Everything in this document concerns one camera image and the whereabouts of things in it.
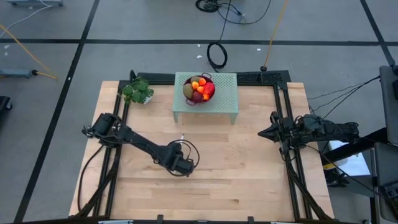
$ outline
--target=wooden table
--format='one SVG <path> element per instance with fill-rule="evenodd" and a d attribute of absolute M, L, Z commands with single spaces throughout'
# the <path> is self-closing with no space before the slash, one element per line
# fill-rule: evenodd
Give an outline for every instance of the wooden table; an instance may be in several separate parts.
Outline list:
<path fill-rule="evenodd" d="M 294 116 L 309 113 L 303 83 L 288 86 Z M 208 114 L 180 114 L 175 124 L 173 86 L 152 88 L 155 94 L 149 104 L 130 106 L 127 125 L 157 144 L 167 144 L 185 133 L 185 139 L 200 151 L 200 163 L 188 178 L 173 177 L 153 164 L 146 153 L 124 145 L 111 218 L 154 220 L 163 214 L 165 220 L 245 221 L 248 216 L 255 221 L 294 220 L 279 145 L 257 135 L 271 125 L 269 115 L 276 110 L 272 87 L 239 86 L 239 116 L 233 126 L 229 116 Z M 100 113 L 112 113 L 117 89 L 118 82 L 103 82 L 93 121 Z M 88 140 L 82 167 L 99 146 L 97 139 Z M 302 149 L 301 153 L 307 188 L 333 217 L 319 154 L 313 149 Z M 104 150 L 85 172 L 82 205 L 98 186 L 103 154 Z M 71 215 L 77 213 L 76 193 L 77 186 Z M 297 193 L 300 213 L 305 217 L 298 189 Z M 105 190 L 100 214 L 104 213 L 107 194 Z"/>

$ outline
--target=gray floor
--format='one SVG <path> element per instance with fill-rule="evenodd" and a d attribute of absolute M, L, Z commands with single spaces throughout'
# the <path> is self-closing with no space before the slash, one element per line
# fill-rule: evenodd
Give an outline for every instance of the gray floor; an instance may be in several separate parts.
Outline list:
<path fill-rule="evenodd" d="M 198 11 L 194 0 L 101 0 L 89 39 L 217 39 L 222 18 Z M 259 17 L 267 1 L 233 1 L 248 21 Z M 393 23 L 398 19 L 394 0 L 367 0 L 386 41 L 398 41 Z M 39 12 L 11 29 L 18 38 L 79 39 L 93 0 L 65 0 L 65 7 Z M 283 5 L 273 0 L 265 18 L 254 25 L 227 24 L 224 39 L 269 40 Z M 33 9 L 0 2 L 0 23 L 29 15 Z M 359 0 L 289 1 L 276 40 L 377 41 Z M 45 77 L 0 79 L 0 95 L 12 97 L 14 108 L 0 129 L 0 223 L 12 222 L 42 146 L 77 44 L 26 44 L 59 80 Z M 92 120 L 101 82 L 126 79 L 137 72 L 211 72 L 206 45 L 86 44 L 49 151 L 30 201 L 25 221 L 64 218 L 76 186 L 86 138 L 80 129 Z M 256 71 L 264 63 L 267 45 L 225 45 L 224 72 Z M 398 59 L 398 47 L 389 47 Z M 220 63 L 222 55 L 212 52 Z M 16 44 L 0 44 L 0 67 L 40 69 Z M 304 82 L 307 96 L 338 90 L 378 75 L 386 65 L 379 46 L 275 45 L 269 70 L 289 70 L 294 82 Z M 313 108 L 332 98 L 311 101 Z M 324 115 L 333 106 L 317 111 Z M 355 121 L 362 135 L 385 125 L 379 82 L 373 82 L 346 100 L 328 117 L 335 122 Z M 358 222 L 369 218 L 368 198 L 339 189 L 330 190 L 336 218 Z"/>

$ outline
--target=potted plant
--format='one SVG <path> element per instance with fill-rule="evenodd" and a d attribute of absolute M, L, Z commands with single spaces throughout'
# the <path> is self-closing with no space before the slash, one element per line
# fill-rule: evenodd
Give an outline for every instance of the potted plant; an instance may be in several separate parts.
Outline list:
<path fill-rule="evenodd" d="M 131 83 L 127 84 L 122 89 L 124 101 L 127 104 L 130 104 L 132 101 L 135 103 L 147 104 L 154 95 L 154 90 L 148 87 L 148 80 L 142 77 L 135 77 Z"/>

